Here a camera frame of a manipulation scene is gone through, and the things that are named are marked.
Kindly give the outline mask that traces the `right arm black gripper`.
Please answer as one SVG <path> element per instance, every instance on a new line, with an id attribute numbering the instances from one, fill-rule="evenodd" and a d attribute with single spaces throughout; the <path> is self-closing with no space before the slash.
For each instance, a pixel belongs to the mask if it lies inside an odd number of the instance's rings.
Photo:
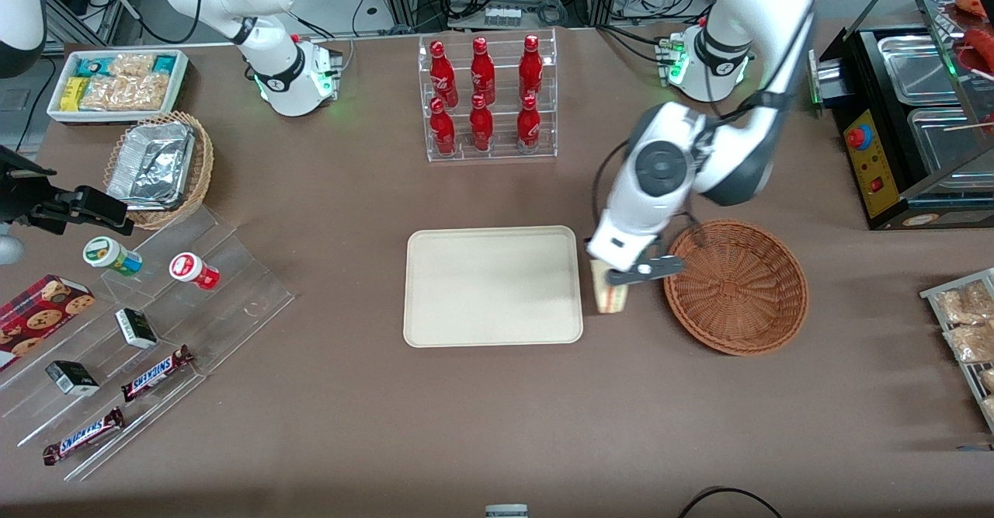
<path id="1" fill-rule="evenodd" d="M 31 162 L 7 147 L 1 147 L 1 218 L 3 223 L 35 227 L 50 234 L 63 234 L 79 221 L 129 236 L 134 221 L 127 204 L 92 186 L 75 188 L 74 195 L 50 184 L 53 170 Z"/>

